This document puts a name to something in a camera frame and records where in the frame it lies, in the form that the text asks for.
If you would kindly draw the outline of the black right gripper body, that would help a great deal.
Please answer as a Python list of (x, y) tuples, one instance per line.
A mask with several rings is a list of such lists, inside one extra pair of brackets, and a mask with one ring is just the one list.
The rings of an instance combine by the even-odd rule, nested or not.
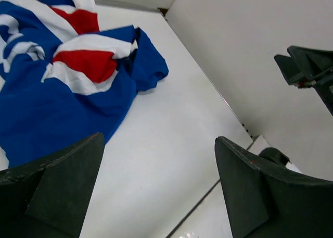
[(289, 56), (274, 56), (287, 84), (314, 88), (332, 113), (332, 51), (290, 46), (287, 52)]

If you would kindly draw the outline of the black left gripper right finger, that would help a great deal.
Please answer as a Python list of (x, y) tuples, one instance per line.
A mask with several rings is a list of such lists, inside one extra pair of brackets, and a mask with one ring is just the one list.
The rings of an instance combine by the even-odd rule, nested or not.
[(215, 140), (233, 237), (332, 237), (332, 182), (286, 168), (276, 153)]

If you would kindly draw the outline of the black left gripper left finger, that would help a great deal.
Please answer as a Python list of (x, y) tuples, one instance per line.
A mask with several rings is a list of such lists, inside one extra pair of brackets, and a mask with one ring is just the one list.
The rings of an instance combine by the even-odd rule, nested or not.
[(105, 148), (102, 133), (1, 171), (1, 237), (79, 237)]

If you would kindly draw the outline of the blue white red jacket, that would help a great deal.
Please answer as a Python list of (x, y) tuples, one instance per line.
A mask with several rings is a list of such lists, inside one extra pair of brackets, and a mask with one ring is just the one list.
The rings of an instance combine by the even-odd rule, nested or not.
[(141, 29), (101, 30), (95, 0), (1, 0), (1, 151), (9, 167), (115, 133), (169, 73)]

